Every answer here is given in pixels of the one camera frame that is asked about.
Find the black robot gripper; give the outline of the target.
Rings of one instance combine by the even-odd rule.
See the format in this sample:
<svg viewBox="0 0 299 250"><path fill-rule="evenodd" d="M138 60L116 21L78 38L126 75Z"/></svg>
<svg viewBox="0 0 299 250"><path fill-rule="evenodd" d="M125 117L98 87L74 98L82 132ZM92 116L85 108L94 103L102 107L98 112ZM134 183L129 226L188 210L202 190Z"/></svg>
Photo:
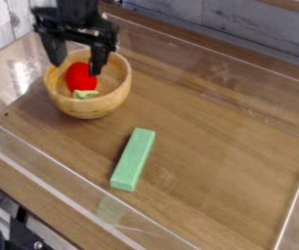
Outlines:
<svg viewBox="0 0 299 250"><path fill-rule="evenodd" d="M54 7L33 7L34 31L54 66L64 62L66 40L89 46L89 75L97 76L116 50L118 27L98 12L98 0L56 0Z"/></svg>

